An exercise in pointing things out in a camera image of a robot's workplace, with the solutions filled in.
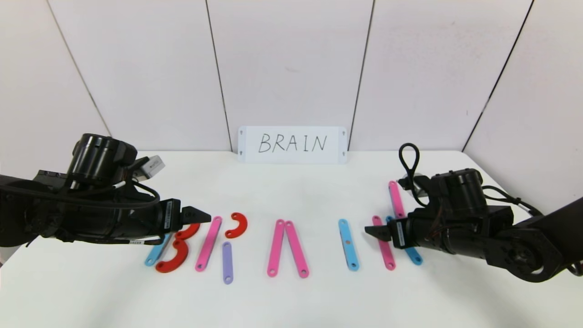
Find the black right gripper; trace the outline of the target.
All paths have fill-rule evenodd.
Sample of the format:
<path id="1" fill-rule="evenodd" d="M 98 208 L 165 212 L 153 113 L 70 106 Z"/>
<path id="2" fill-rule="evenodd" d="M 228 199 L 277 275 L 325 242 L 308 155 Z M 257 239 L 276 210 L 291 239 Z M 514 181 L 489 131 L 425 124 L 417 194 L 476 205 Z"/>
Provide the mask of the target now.
<path id="1" fill-rule="evenodd" d="M 428 237 L 432 220 L 430 218 L 408 217 L 391 220 L 388 225 L 371 225 L 365 232 L 380 241 L 392 241 L 398 249 L 422 247 L 441 251 L 443 241 L 439 237 Z"/>

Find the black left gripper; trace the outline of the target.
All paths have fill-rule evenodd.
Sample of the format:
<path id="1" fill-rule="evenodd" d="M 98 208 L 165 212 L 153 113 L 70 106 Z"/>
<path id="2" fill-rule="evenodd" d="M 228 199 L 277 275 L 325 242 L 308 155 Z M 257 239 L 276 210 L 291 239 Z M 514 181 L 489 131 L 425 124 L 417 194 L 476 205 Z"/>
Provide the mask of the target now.
<path id="1" fill-rule="evenodd" d="M 158 236 L 177 232 L 184 225 L 212 221 L 212 216 L 195 207 L 183 207 L 177 199 L 130 211 L 126 220 L 126 236 Z"/>

